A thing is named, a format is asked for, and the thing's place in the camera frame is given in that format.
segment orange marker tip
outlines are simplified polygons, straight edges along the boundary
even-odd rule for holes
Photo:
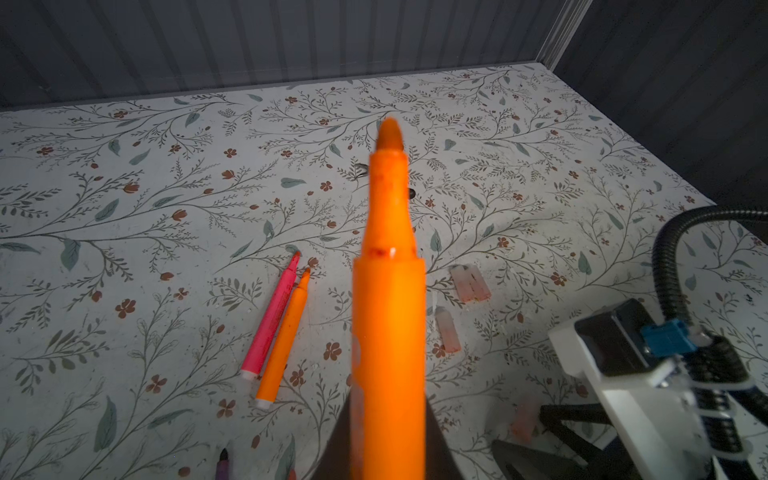
[[[392,149],[403,151],[402,133],[397,120],[387,117],[379,127],[379,138],[376,140],[376,150]]]

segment blue connector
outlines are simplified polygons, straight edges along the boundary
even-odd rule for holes
[[[663,325],[646,325],[640,329],[650,352],[657,358],[691,353],[696,346],[688,339],[688,327],[679,319]]]

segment table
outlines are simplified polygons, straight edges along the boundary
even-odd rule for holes
[[[350,267],[386,116],[410,156],[427,314],[448,308],[464,345],[446,354],[429,317],[426,391],[466,478],[501,478],[490,412],[525,392],[593,402],[546,332],[631,296],[658,318],[654,236],[710,201],[540,64],[5,112],[0,476],[213,478],[226,446],[233,478],[309,478],[348,395]],[[310,297],[260,412],[237,369],[296,249]],[[764,389],[767,253],[736,223],[678,253],[694,318]],[[456,263],[479,266],[488,302],[458,302]],[[739,422],[765,478],[766,429]]]

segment orange marker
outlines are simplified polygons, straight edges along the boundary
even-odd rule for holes
[[[368,223],[352,270],[352,478],[423,480],[426,268],[393,118],[382,122],[369,173]]]
[[[299,329],[301,314],[304,311],[304,305],[306,305],[306,287],[309,283],[310,269],[306,269],[301,276],[299,286],[293,290],[293,295],[290,297],[286,315],[283,317],[283,324],[280,325],[280,333],[277,334],[277,340],[272,347],[270,361],[266,365],[264,376],[261,378],[259,391],[256,393],[256,407],[258,409],[269,410],[277,397],[280,379],[283,378],[283,370],[285,370],[286,362],[288,362],[293,338]]]

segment gray wall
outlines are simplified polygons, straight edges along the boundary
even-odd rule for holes
[[[717,203],[768,207],[766,7],[594,0],[554,72]]]
[[[4,0],[3,106],[533,60],[564,0]]]

